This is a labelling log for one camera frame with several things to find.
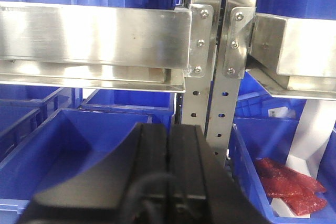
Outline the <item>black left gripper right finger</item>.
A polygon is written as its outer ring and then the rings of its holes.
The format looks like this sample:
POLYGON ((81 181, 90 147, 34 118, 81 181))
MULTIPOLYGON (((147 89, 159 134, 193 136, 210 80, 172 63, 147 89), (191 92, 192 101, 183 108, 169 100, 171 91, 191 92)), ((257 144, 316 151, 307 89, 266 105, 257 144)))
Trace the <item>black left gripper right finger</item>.
POLYGON ((173 196, 170 223, 268 223, 216 159, 199 126, 174 125, 168 140, 169 170, 186 194, 173 196))

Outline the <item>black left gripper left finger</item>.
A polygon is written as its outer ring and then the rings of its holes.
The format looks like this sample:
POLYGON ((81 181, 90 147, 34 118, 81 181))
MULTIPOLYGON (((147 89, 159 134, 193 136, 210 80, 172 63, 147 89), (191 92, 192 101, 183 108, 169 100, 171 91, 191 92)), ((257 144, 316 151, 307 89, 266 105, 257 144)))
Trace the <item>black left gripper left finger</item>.
POLYGON ((19 223, 164 223, 166 130, 137 124, 104 159, 35 194, 19 223))

